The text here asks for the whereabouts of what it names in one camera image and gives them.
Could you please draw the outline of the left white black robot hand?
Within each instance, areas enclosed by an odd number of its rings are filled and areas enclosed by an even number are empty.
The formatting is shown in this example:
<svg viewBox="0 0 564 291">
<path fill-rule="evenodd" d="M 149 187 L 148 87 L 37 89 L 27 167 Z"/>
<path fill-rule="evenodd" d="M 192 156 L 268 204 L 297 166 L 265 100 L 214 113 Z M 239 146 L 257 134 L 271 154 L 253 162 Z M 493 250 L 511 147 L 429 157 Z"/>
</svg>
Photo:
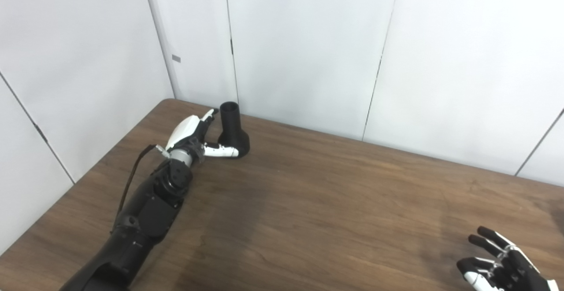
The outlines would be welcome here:
<svg viewBox="0 0 564 291">
<path fill-rule="evenodd" d="M 189 116 L 180 122 L 169 137 L 165 151 L 169 158 L 191 165 L 205 157 L 241 157 L 237 148 L 205 141 L 206 134 L 219 109 L 210 109 L 199 117 Z"/>
</svg>

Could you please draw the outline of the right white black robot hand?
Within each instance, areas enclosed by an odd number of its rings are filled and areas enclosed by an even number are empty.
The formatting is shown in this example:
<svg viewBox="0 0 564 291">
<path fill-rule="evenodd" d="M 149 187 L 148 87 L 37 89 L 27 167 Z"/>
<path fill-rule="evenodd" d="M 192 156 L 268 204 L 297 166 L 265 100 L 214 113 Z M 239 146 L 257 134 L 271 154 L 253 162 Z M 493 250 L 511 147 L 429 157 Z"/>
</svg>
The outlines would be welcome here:
<svg viewBox="0 0 564 291">
<path fill-rule="evenodd" d="M 463 279 L 475 291 L 557 291 L 555 280 L 544 278 L 527 255 L 500 233 L 480 226 L 468 241 L 493 259 L 468 257 L 457 261 Z"/>
</svg>

